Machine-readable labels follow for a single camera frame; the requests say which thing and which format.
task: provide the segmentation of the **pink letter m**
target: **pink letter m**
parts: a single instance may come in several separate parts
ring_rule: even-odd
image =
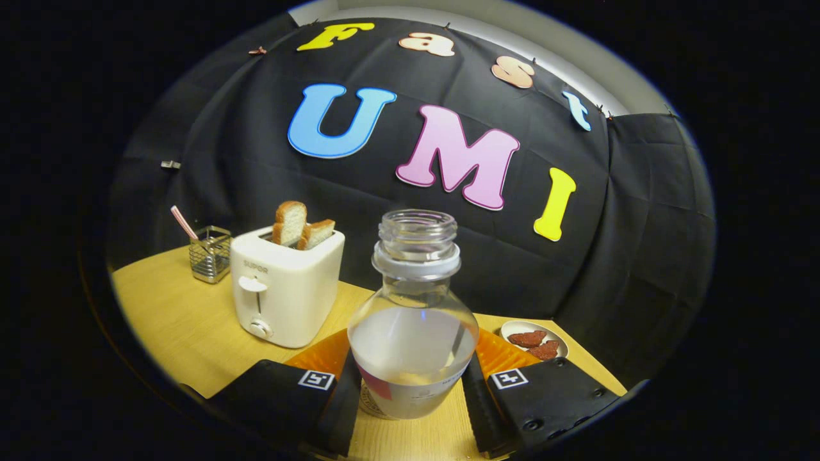
[[[467,146],[458,114],[439,106],[421,106],[424,127],[410,161],[396,168],[400,180],[421,187],[435,183],[433,157],[439,154],[441,182],[453,192],[477,169],[476,178],[462,190],[468,202],[490,210],[504,206],[501,190],[513,153],[521,147],[518,139],[501,130],[489,130],[472,146]]]

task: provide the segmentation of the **blue letter u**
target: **blue letter u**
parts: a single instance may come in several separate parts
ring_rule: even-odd
[[[333,100],[347,91],[339,84],[312,84],[304,91],[305,99],[290,121],[288,141],[299,152],[310,157],[341,158],[356,153],[367,144],[381,109],[396,100],[396,93],[378,88],[356,92],[359,109],[348,131],[341,136],[325,136],[319,131],[321,120]]]

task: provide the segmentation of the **orange plastic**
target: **orange plastic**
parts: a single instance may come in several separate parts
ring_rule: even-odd
[[[535,365],[540,362],[535,355],[511,345],[501,336],[478,329],[478,346],[476,347],[478,363],[486,381],[491,374]]]
[[[303,370],[333,373],[338,380],[342,377],[344,360],[349,350],[348,329],[345,328],[294,355],[285,362],[285,365]]]
[[[340,379],[342,368],[344,368],[344,360],[347,358],[349,350],[348,329],[345,328],[296,354],[285,362],[285,365],[302,368],[303,370],[333,373],[336,375],[336,379]],[[511,345],[502,337],[494,335],[483,328],[478,329],[476,355],[478,356],[478,363],[481,365],[481,371],[484,373],[485,381],[492,373],[526,367],[540,362],[536,356]]]

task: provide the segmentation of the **plate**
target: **plate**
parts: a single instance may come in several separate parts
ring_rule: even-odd
[[[567,357],[569,355],[569,348],[567,347],[567,343],[564,342],[561,336],[556,335],[553,333],[549,328],[545,328],[537,323],[533,322],[526,322],[523,320],[513,320],[507,323],[504,323],[501,326],[501,337],[504,338],[505,341],[508,343],[510,342],[507,337],[510,335],[515,335],[516,333],[529,333],[531,331],[546,331],[547,336],[544,337],[544,340],[541,341],[541,344],[553,340],[558,342],[558,357]],[[514,345],[521,350],[526,350],[519,345]]]

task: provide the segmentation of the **red food piece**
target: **red food piece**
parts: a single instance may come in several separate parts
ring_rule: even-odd
[[[541,341],[547,336],[546,331],[530,331],[529,333],[516,333],[515,335],[507,336],[507,340],[515,345],[521,347],[536,347],[541,344]]]
[[[527,352],[541,360],[552,360],[558,356],[558,342],[549,340],[538,347],[528,349]]]

